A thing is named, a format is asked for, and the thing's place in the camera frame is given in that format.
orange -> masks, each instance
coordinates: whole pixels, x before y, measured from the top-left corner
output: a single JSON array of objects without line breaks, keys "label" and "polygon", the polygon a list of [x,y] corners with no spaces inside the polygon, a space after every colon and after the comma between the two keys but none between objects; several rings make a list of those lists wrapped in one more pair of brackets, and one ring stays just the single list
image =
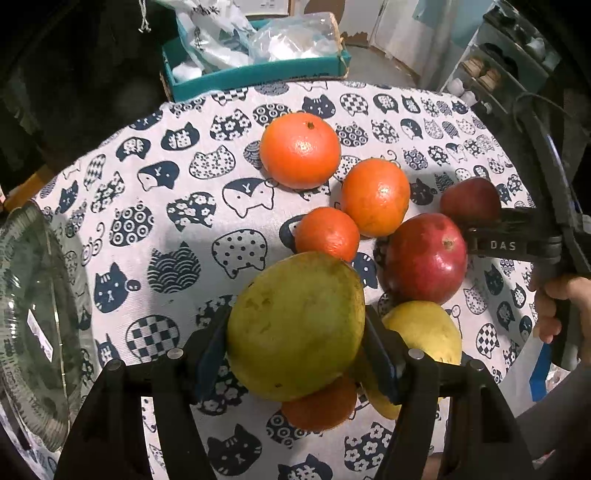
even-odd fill
[{"label": "orange", "polygon": [[341,209],[364,236],[386,236],[404,220],[410,200],[406,175],[394,163],[369,158],[357,163],[345,177]]},{"label": "orange", "polygon": [[352,262],[359,246],[359,229],[346,213],[319,207],[308,213],[295,229],[295,250],[324,252]]},{"label": "orange", "polygon": [[259,154],[269,175],[291,189],[313,189],[339,167],[340,143],[335,131],[311,113],[275,118],[261,138]]},{"label": "orange", "polygon": [[281,411],[296,428],[321,432],[349,418],[357,403],[355,382],[347,375],[310,395],[283,402]]}]

red apple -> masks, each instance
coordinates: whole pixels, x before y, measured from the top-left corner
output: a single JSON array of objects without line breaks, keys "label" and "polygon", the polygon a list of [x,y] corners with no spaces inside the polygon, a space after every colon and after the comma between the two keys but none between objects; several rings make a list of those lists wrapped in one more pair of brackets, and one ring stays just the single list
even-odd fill
[{"label": "red apple", "polygon": [[501,218],[501,200],[487,179],[474,177],[448,187],[439,211],[457,223],[494,223]]},{"label": "red apple", "polygon": [[466,267],[462,233],[441,213],[412,217],[390,236],[385,278],[409,300],[445,303],[462,285]]}]

cat print tablecloth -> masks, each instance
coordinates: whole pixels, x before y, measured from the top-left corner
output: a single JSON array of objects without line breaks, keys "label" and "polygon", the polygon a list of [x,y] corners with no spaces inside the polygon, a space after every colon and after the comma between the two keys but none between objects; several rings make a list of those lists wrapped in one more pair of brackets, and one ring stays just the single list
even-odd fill
[{"label": "cat print tablecloth", "polygon": [[[265,127],[288,112],[327,121],[342,146],[324,185],[290,190],[259,159]],[[457,98],[361,82],[274,83],[165,104],[61,172],[35,201],[56,233],[77,299],[87,389],[112,358],[149,362],[183,346],[265,267],[294,252],[293,233],[318,206],[339,207],[341,183],[368,157],[398,164],[411,183],[407,218],[437,211],[441,193],[486,177],[505,206],[532,201],[511,161]],[[364,239],[353,266],[365,299],[390,308],[378,278],[384,239]],[[465,282],[444,305],[460,330],[463,361],[482,360],[501,381],[536,320],[526,263],[470,258]],[[443,448],[442,401],[433,451]],[[143,399],[155,479],[166,479],[152,402]],[[339,480],[375,475],[394,429],[363,396],[350,420],[324,433],[289,425],[280,404],[250,395],[226,363],[212,396],[193,408],[219,478]],[[4,415],[0,415],[7,427]],[[52,477],[59,453],[25,457]],[[92,465],[104,468],[108,464]]]}]

tablecloth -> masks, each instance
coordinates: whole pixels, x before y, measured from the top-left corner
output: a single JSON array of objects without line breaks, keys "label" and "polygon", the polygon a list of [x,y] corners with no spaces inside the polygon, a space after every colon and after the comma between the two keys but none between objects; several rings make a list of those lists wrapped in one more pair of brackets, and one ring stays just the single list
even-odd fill
[{"label": "tablecloth", "polygon": [[[326,120],[342,146],[337,172],[312,190],[278,186],[258,155],[265,127],[295,111]],[[110,359],[148,362],[205,328],[260,271],[293,253],[305,213],[339,207],[345,175],[368,157],[406,173],[407,218],[437,211],[445,188],[472,176],[489,178],[504,206],[532,204],[509,158],[461,100],[348,81],[274,83],[165,104],[61,172],[35,201],[62,245],[81,336],[94,339],[84,344],[85,392]],[[390,305],[378,281],[384,246],[363,239],[353,261],[366,303],[380,313]],[[498,382],[535,324],[530,274],[524,262],[470,258],[462,287],[444,305],[462,334],[463,360],[482,360]],[[142,405],[154,478],[166,479],[151,400]],[[443,448],[448,408],[442,401],[433,451]],[[360,394],[338,428],[295,429],[280,404],[250,395],[227,362],[212,397],[193,413],[219,478],[369,479],[395,425]],[[7,427],[4,413],[0,420]],[[25,457],[51,478],[59,453],[31,438]],[[108,462],[88,468],[110,475]]]}]

glass plate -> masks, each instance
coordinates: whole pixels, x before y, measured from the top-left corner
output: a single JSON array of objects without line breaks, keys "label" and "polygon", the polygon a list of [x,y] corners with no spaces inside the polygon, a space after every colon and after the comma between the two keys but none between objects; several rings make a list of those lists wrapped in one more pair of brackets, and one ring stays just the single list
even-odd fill
[{"label": "glass plate", "polygon": [[60,245],[27,202],[0,229],[0,376],[22,422],[52,452],[80,409],[81,366]]}]

